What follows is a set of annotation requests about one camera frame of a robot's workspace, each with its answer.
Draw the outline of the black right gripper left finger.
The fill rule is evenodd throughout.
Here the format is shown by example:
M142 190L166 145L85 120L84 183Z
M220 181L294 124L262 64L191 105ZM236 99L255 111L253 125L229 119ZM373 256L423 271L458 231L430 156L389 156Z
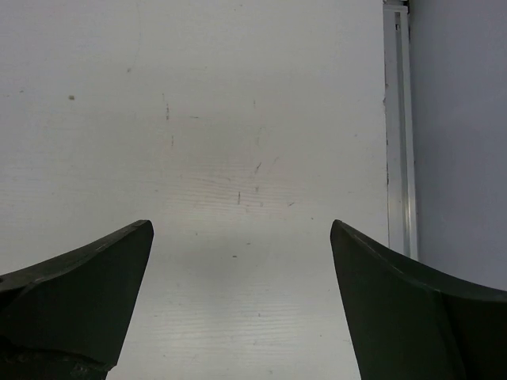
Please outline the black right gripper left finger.
M154 238L139 220L1 276L3 379L105 379L120 358Z

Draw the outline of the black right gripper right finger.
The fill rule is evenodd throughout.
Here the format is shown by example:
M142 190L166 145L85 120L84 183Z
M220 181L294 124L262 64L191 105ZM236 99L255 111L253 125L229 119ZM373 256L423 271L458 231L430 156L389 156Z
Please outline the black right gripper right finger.
M506 293L439 272L336 220L334 267L362 379L504 379Z

